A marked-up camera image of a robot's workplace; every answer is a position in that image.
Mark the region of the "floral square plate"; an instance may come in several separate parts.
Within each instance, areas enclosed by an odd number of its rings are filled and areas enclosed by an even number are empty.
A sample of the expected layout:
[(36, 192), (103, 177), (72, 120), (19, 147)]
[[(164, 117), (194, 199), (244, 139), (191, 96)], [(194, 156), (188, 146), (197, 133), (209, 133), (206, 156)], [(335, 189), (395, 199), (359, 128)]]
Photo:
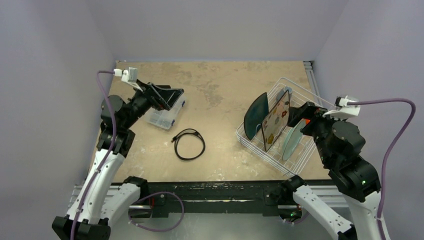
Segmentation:
[(277, 100), (268, 115), (261, 123), (261, 133), (263, 137), (263, 149), (268, 152), (282, 130), (287, 126), (288, 111), (290, 107), (290, 97), (286, 92), (281, 99)]

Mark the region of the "mint green round plate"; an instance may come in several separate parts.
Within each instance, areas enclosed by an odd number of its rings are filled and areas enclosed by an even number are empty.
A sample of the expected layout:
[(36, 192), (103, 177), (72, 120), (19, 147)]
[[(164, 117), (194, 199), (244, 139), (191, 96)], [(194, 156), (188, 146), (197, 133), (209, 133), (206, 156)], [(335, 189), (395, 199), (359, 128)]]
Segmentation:
[(287, 161), (294, 153), (297, 145), (300, 143), (303, 133), (301, 130), (306, 126), (307, 121), (302, 119), (296, 126), (291, 128), (283, 143), (282, 160)]

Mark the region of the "teal square plate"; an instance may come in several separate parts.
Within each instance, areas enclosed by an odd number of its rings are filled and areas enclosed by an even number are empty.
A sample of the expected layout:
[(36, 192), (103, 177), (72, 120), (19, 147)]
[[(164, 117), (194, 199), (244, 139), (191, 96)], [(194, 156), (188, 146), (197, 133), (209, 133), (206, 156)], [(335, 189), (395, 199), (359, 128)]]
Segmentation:
[(267, 92), (258, 96), (250, 105), (243, 119), (243, 128), (247, 139), (252, 140), (262, 127), (262, 122), (269, 113)]

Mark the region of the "grey mug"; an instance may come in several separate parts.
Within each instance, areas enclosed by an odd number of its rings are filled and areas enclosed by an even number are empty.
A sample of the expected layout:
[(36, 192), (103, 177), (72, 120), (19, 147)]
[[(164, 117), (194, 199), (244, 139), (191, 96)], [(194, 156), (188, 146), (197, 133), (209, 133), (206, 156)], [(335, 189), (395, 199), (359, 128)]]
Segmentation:
[(288, 95), (289, 95), (289, 97), (291, 98), (292, 97), (292, 94), (293, 94), (293, 89), (291, 88), (291, 87), (289, 87), (289, 86), (285, 86), (284, 88), (282, 88), (278, 93), (277, 93), (277, 95), (276, 95), (276, 100), (278, 101), (279, 99), (281, 99), (281, 97), (283, 97), (283, 95), (285, 94), (285, 93), (288, 93)]

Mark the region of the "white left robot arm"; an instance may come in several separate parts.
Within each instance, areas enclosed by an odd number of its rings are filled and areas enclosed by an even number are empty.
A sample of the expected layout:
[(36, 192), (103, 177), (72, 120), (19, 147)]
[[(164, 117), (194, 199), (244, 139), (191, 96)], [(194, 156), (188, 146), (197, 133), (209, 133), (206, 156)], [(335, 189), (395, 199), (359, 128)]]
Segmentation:
[(134, 95), (128, 100), (110, 95), (102, 102), (102, 122), (92, 167), (66, 215), (57, 216), (51, 225), (61, 240), (107, 240), (113, 225), (132, 203), (142, 205), (149, 199), (147, 181), (133, 176), (124, 181), (114, 196), (107, 195), (135, 139), (132, 125), (150, 109), (171, 110), (184, 90), (140, 81), (133, 89)]

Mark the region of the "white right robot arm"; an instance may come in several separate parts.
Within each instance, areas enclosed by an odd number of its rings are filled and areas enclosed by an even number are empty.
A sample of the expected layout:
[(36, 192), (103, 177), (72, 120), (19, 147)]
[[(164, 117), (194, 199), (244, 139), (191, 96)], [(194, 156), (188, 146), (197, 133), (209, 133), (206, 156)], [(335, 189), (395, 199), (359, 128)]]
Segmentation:
[(300, 132), (313, 138), (323, 167), (345, 199), (353, 221), (335, 212), (297, 175), (282, 183), (282, 200), (300, 205), (334, 240), (388, 240), (386, 223), (379, 210), (383, 185), (375, 167), (360, 155), (366, 141), (359, 128), (330, 117), (327, 109), (313, 102), (289, 107), (287, 125), (295, 127), (302, 120), (308, 123)]

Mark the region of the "clear plastic box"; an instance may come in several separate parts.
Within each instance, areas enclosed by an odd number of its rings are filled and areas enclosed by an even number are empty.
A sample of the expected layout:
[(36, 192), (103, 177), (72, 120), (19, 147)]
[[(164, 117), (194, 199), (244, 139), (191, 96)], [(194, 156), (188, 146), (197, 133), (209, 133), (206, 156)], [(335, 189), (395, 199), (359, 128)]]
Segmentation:
[(151, 125), (169, 130), (174, 126), (179, 112), (186, 104), (186, 99), (184, 95), (181, 96), (171, 110), (155, 110), (151, 108), (144, 115), (144, 120)]

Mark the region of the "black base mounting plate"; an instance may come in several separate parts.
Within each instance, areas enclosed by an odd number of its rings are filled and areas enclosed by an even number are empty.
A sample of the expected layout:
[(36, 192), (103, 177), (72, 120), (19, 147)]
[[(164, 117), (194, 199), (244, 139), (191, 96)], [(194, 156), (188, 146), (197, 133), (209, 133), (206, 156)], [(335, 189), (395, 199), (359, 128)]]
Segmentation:
[(296, 208), (296, 188), (328, 186), (329, 180), (188, 181), (144, 183), (131, 210), (143, 210), (153, 218), (170, 213), (287, 215)]

